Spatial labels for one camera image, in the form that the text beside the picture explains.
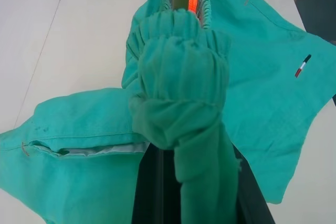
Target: white table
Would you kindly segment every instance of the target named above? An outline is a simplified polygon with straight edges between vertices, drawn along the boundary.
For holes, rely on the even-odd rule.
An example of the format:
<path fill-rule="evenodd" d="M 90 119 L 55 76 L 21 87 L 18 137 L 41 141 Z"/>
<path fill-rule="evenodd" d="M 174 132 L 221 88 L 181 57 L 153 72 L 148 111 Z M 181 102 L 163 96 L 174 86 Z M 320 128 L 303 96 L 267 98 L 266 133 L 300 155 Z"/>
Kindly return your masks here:
<path fill-rule="evenodd" d="M 0 0 L 0 132 L 21 125 L 49 98 L 119 87 L 131 18 L 144 1 Z M 303 28 L 293 0 L 265 1 Z M 330 102 L 310 128 L 283 203 L 270 206 L 277 223 L 336 219 L 335 121 Z M 44 222 L 0 190 L 0 223 Z"/>

